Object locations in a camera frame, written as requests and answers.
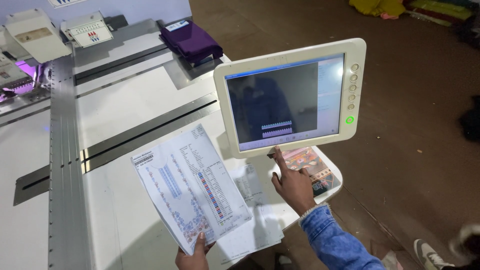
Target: blue denim jacket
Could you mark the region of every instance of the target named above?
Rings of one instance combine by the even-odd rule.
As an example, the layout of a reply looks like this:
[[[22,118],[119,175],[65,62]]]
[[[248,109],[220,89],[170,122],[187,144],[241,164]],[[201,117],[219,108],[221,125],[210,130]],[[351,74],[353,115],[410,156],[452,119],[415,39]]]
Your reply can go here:
[[[357,238],[340,228],[327,204],[307,211],[299,223],[317,257],[330,270],[385,269]]]

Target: round button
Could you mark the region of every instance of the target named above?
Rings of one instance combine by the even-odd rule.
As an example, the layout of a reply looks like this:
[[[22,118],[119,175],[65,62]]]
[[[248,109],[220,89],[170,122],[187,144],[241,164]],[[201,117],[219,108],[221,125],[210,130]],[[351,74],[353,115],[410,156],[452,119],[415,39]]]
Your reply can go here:
[[[353,123],[353,120],[355,120],[355,119],[353,118],[353,116],[349,116],[349,117],[347,118],[347,120],[345,120],[345,122],[346,122],[347,124],[351,124],[351,123]]]

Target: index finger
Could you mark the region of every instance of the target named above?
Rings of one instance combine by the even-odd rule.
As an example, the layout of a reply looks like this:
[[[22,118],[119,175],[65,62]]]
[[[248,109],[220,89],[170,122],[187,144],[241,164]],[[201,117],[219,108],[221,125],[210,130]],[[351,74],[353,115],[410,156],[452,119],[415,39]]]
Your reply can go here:
[[[275,146],[275,159],[276,163],[280,167],[280,172],[284,174],[286,170],[288,170],[287,164],[285,163],[285,159],[283,159],[282,151],[280,151],[280,147],[277,145]]]

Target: person's arm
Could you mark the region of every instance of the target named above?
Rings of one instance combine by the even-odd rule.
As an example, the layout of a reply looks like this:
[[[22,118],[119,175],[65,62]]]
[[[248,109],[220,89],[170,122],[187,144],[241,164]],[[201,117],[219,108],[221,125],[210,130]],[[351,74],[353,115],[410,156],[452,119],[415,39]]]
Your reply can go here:
[[[327,204],[315,203],[307,170],[289,169],[278,146],[275,146],[275,159],[282,175],[279,178],[274,172],[272,183],[286,203],[301,216],[300,225],[317,257],[329,269],[384,269],[381,261],[370,255],[357,238],[340,228]]]

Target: paper sheet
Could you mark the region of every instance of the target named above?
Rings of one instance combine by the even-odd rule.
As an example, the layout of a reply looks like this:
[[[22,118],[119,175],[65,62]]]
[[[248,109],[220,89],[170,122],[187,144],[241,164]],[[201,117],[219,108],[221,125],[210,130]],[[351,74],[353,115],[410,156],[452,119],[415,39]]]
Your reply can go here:
[[[162,221],[187,254],[252,219],[202,125],[132,157]]]
[[[245,199],[253,219],[217,241],[222,264],[278,244],[283,238],[255,168],[247,164],[228,173]]]

